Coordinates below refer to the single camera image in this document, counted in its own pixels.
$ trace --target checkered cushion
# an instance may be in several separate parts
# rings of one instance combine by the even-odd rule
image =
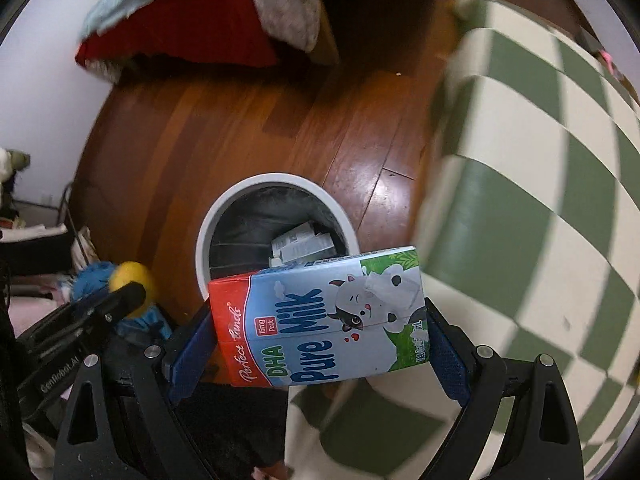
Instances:
[[[465,35],[444,80],[444,159],[415,234],[424,290],[474,343],[555,358],[594,477],[640,412],[639,107],[536,16],[499,0],[454,10]],[[286,461],[305,479],[414,480],[459,410],[429,365],[290,398]]]

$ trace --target trash can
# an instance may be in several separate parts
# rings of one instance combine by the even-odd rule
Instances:
[[[360,253],[344,209],[306,178],[265,173],[229,188],[211,206],[198,234],[195,263],[202,297],[209,297],[212,278],[268,268],[271,241],[307,221],[331,234],[338,256]]]

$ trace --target milk carton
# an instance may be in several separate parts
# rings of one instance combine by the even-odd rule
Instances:
[[[412,247],[213,280],[209,297],[235,386],[340,381],[429,359]]]

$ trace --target cartoon cow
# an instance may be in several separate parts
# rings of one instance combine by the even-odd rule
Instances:
[[[404,329],[406,319],[424,306],[420,285],[400,264],[387,267],[382,274],[349,274],[346,281],[333,280],[330,284],[338,287],[338,293],[335,314],[328,316],[340,320],[344,332],[382,324],[388,332],[399,333]],[[424,339],[426,334],[416,333],[416,336]]]

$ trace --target silver screw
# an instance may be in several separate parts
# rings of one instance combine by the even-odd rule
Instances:
[[[84,358],[84,366],[91,368],[98,362],[98,356],[96,354],[88,355]]]
[[[540,363],[542,363],[545,366],[554,365],[554,359],[548,354],[540,354],[540,357],[538,359],[540,360]]]
[[[158,345],[148,346],[145,349],[145,357],[153,359],[155,357],[158,357],[161,351],[162,349]]]
[[[490,359],[494,356],[494,349],[487,345],[480,345],[476,348],[478,355],[484,359]]]

